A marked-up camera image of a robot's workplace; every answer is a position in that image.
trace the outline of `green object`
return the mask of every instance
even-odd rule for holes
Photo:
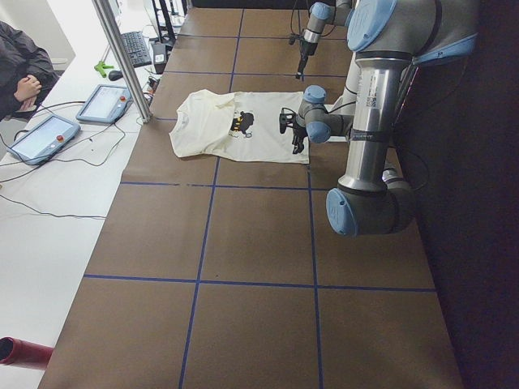
[[[99,62],[97,63],[97,65],[94,66],[94,69],[95,69],[96,71],[99,72],[99,74],[101,75],[101,77],[102,77],[103,79],[106,78],[106,72],[105,72],[105,69],[113,69],[113,68],[114,68],[114,67],[111,66],[111,65],[106,65],[106,64],[105,64],[105,61],[99,61]]]

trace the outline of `sleeve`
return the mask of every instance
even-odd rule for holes
[[[0,95],[0,120],[5,116],[17,111],[22,106],[22,103],[17,101],[12,94]]]
[[[23,31],[15,30],[9,24],[0,21],[2,34],[7,36],[11,43],[28,62],[27,73],[34,75],[40,81],[47,79],[54,73],[52,62],[45,50],[36,46],[34,41]]]

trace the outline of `black jacket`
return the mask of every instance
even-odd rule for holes
[[[0,120],[21,107],[13,94],[27,75],[34,75],[44,87],[56,79],[47,52],[23,31],[0,21]]]

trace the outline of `brown table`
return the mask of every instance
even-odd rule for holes
[[[328,225],[344,143],[309,166],[172,152],[191,92],[342,93],[345,30],[303,83],[289,34],[290,11],[190,11],[41,389],[462,387],[416,226]]]

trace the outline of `dark wall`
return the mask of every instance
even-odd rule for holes
[[[307,9],[316,0],[192,0],[193,6],[200,8],[270,8],[291,10],[296,3],[296,9]],[[334,5],[335,0],[323,0],[329,5]]]
[[[468,389],[519,388],[519,4],[483,1],[468,61],[422,69],[397,125]]]

